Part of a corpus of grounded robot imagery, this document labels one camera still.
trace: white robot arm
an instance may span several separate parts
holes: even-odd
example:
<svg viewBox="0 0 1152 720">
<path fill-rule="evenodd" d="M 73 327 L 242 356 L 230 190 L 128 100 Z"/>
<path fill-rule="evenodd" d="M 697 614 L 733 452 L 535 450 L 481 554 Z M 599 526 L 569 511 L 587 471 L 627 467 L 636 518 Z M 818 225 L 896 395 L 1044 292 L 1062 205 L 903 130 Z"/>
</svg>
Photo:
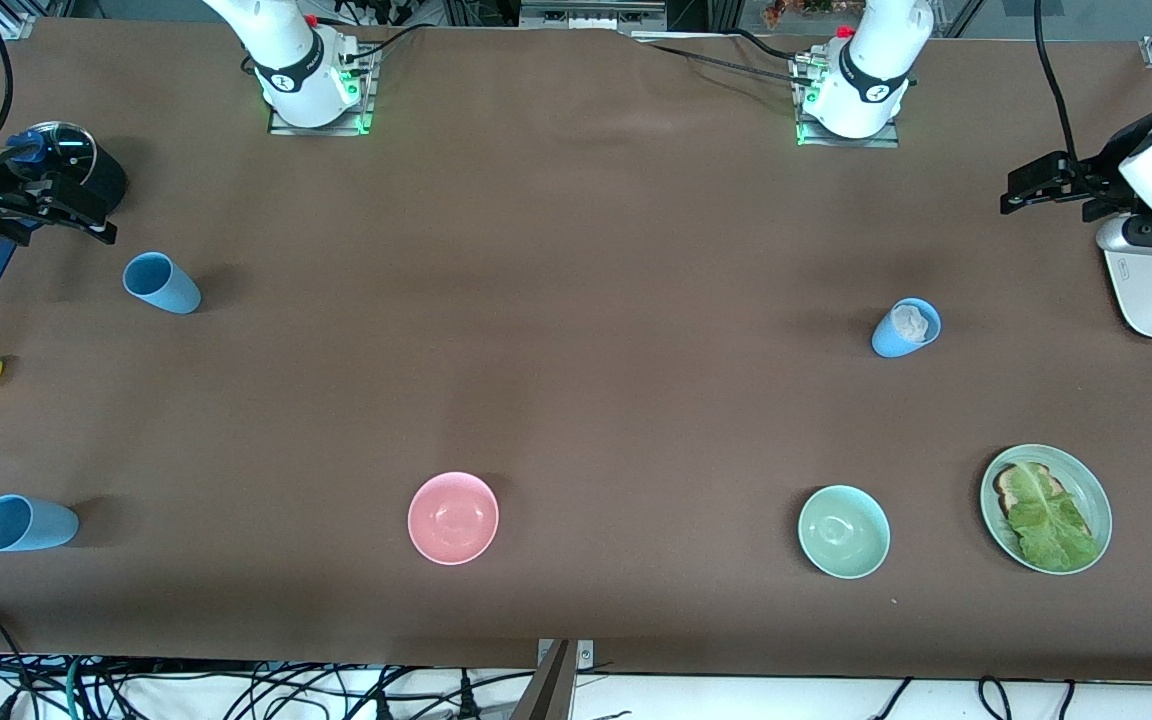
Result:
<svg viewBox="0 0 1152 720">
<path fill-rule="evenodd" d="M 270 103 L 293 126 L 316 128 L 340 118 L 357 100 L 340 81 L 353 37 L 310 26 L 296 0 L 204 0 L 220 14 L 256 63 Z"/>
<path fill-rule="evenodd" d="M 869 0 L 855 36 L 824 46 L 826 69 L 803 111 L 842 137 L 858 141 L 881 131 L 900 113 L 909 70 L 932 36 L 933 18 L 927 0 Z"/>
</svg>

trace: toast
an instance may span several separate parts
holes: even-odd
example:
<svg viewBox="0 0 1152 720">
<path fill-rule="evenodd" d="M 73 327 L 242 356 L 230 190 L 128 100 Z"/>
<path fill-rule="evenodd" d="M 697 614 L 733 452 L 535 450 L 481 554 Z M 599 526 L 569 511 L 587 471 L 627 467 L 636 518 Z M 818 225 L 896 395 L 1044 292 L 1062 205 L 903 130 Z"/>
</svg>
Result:
<svg viewBox="0 0 1152 720">
<path fill-rule="evenodd" d="M 1038 473 L 1043 476 L 1044 480 L 1047 480 L 1047 483 L 1051 484 L 1053 497 L 1060 497 L 1066 492 L 1069 492 L 1066 491 L 1062 484 L 1060 484 L 1060 480 L 1052 477 L 1051 468 L 1041 464 L 1041 462 L 1030 462 L 1030 465 L 1038 468 Z M 1016 467 L 1010 465 L 1010 468 L 1007 468 L 1001 473 L 998 473 L 998 478 L 993 482 L 993 488 L 998 492 L 998 502 L 1002 505 L 1003 515 L 1010 514 L 1011 508 L 1020 501 L 1016 500 L 1015 493 L 1011 492 L 1011 476 L 1015 473 Z M 1083 521 L 1083 532 L 1087 533 L 1087 536 L 1092 535 L 1092 528 L 1087 528 L 1087 522 L 1085 520 Z"/>
</svg>

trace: plate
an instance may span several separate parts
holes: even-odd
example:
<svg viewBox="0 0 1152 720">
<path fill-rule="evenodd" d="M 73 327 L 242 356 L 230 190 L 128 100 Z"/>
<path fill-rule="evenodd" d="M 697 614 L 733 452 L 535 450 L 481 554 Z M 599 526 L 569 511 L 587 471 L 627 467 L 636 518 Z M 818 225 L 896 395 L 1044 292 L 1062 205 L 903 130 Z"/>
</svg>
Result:
<svg viewBox="0 0 1152 720">
<path fill-rule="evenodd" d="M 1002 503 L 998 500 L 998 491 L 993 487 L 993 482 L 998 475 L 1008 465 L 1018 462 L 1039 462 L 1047 465 L 1052 471 L 1052 477 L 1060 480 L 1064 491 L 1073 497 L 1074 506 L 1078 507 L 1079 514 L 1087 523 L 1087 529 L 1092 530 L 1092 539 L 1097 547 L 1096 558 L 1076 570 L 1053 571 L 1044 570 L 1037 564 L 1030 564 L 1020 554 L 1020 539 L 1011 531 L 1011 525 L 1007 524 L 1007 516 L 1002 514 Z M 1025 566 L 1030 570 L 1046 573 L 1048 575 L 1074 575 L 1082 573 L 1105 556 L 1105 551 L 1111 546 L 1111 536 L 1114 535 L 1114 516 L 1111 515 L 1111 499 L 1105 495 L 1105 488 L 1100 480 L 1087 470 L 1074 455 L 1055 447 L 1046 445 L 1018 445 L 1000 452 L 988 468 L 984 471 L 980 480 L 980 514 L 984 517 L 984 525 L 990 529 L 990 535 L 998 541 L 998 546 L 1013 556 L 1016 562 Z"/>
</svg>

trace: blue plastic cup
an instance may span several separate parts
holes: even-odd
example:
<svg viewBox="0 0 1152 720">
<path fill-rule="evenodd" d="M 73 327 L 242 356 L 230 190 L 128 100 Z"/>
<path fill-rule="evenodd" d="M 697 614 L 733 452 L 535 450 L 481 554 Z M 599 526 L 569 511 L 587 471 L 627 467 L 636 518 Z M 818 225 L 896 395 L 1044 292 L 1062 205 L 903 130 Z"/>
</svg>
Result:
<svg viewBox="0 0 1152 720">
<path fill-rule="evenodd" d="M 923 342 L 905 340 L 896 332 L 896 325 L 892 323 L 892 311 L 895 311 L 901 305 L 916 306 L 919 313 L 923 314 L 923 319 L 927 320 L 927 335 L 924 336 L 925 340 Z M 905 300 L 897 302 L 896 305 L 892 305 L 892 310 L 888 310 L 887 314 L 882 316 L 882 321 L 878 323 L 878 327 L 874 328 L 874 336 L 870 343 L 874 347 L 874 353 L 884 357 L 900 357 L 901 355 L 909 355 L 918 350 L 919 347 L 931 344 L 932 341 L 940 336 L 941 314 L 937 312 L 937 308 L 932 306 L 931 302 L 925 300 L 905 297 Z"/>
<path fill-rule="evenodd" d="M 123 270 L 123 287 L 168 313 L 192 313 L 202 302 L 194 280 L 161 252 L 142 252 L 132 258 Z"/>
<path fill-rule="evenodd" d="M 78 533 L 78 515 L 35 497 L 0 497 L 0 552 L 61 546 Z"/>
</svg>

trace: brown tablecloth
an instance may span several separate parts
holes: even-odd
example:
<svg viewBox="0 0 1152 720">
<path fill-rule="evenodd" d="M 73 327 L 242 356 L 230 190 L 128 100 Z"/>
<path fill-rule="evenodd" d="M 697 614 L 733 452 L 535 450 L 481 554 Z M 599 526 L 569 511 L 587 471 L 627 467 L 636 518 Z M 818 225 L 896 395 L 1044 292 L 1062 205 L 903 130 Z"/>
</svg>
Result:
<svg viewBox="0 0 1152 720">
<path fill-rule="evenodd" d="M 579 637 L 617 670 L 1152 679 L 1152 341 L 1075 206 L 996 211 L 1060 143 L 1032 45 L 932 41 L 879 151 L 796 146 L 780 83 L 612 32 L 403 43 L 353 141 L 265 135 L 227 26 L 12 46 L 9 131 L 71 120 L 131 177 L 118 245 L 37 233 L 0 287 L 0 493 L 83 518 L 0 555 L 24 646 L 528 665 Z M 1152 109 L 1134 45 L 1052 55 L 1084 154 Z M 151 249 L 197 314 L 120 287 Z M 911 295 L 941 340 L 878 359 Z M 982 470 L 1021 442 L 1100 477 L 1093 569 L 986 533 Z M 452 569 L 404 525 L 449 469 L 502 514 Z M 832 483 L 890 518 L 872 577 L 797 547 Z"/>
</svg>

